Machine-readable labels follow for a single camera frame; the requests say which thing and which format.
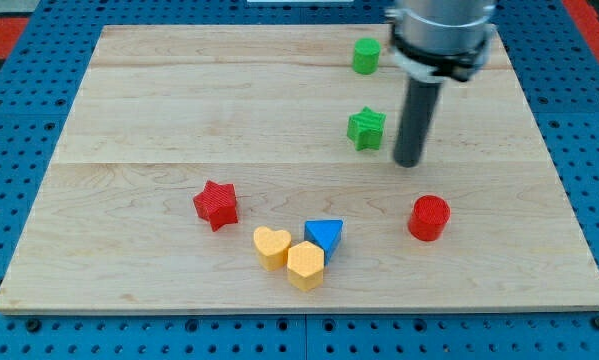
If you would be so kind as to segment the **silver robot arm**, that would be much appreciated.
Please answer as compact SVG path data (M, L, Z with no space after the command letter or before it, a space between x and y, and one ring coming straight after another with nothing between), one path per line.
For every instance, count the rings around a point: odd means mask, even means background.
M407 75L398 165L420 162L444 81L467 82L487 63L494 11L493 0L398 0L385 11L390 50Z

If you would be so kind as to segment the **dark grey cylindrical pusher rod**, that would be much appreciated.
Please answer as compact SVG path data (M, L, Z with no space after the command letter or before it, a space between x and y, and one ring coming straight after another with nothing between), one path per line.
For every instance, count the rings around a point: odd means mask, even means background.
M408 79L393 150L393 159L398 165L412 168L419 164L441 88L441 83Z

